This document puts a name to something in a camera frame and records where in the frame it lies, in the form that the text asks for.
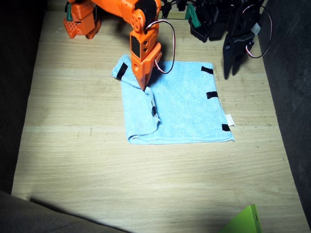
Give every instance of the towel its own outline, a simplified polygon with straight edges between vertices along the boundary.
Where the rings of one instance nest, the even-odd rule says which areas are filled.
[[[172,62],[160,62],[168,70]],[[142,91],[124,55],[112,71],[121,80],[126,136],[132,144],[234,141],[217,95],[213,65],[175,62],[154,69]]]

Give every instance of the wooden table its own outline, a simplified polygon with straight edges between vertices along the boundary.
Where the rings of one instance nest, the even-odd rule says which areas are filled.
[[[262,59],[248,58],[225,81],[224,38],[202,43],[185,20],[171,20],[176,60],[214,64],[222,107],[237,125],[231,127],[236,142],[131,145],[120,82],[111,76],[129,53],[130,27],[108,17],[93,40],[70,40],[64,16],[45,15],[14,196],[135,233],[217,232],[255,203],[264,232],[310,232]],[[170,60],[169,26],[160,26],[159,38]],[[257,40],[252,51],[260,53]]]

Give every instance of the wooden surface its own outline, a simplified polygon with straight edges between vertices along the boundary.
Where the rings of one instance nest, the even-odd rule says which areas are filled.
[[[111,76],[129,53],[130,27],[109,17],[93,40],[70,40],[64,16],[45,15],[14,196],[135,233],[213,233],[255,203],[264,232],[310,232],[262,59],[248,58],[225,81],[224,38],[202,43],[185,20],[171,20],[176,60],[214,64],[222,107],[237,125],[231,127],[236,142],[131,145],[120,82]],[[160,26],[167,60],[171,33]],[[260,53],[257,40],[252,51]]]

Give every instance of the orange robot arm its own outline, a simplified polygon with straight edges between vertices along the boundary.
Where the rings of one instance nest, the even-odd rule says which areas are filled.
[[[157,42],[159,25],[146,27],[158,19],[160,0],[83,0],[71,3],[72,21],[64,19],[65,28],[70,36],[87,35],[92,39],[100,28],[100,21],[94,22],[93,3],[105,11],[122,17],[131,24],[130,32],[132,70],[142,90],[150,79],[155,60],[159,61],[161,45]]]

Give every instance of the green object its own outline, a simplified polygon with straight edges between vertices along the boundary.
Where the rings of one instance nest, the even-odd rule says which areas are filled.
[[[189,4],[187,7],[185,19],[189,19],[189,17],[191,18],[191,22],[195,28],[199,28],[201,26],[201,23],[195,12],[195,8],[192,4]]]
[[[66,15],[66,20],[69,22],[72,22],[72,15],[71,15],[71,3],[68,4],[68,10],[67,10],[67,15]]]
[[[218,233],[262,233],[256,205],[247,206]]]

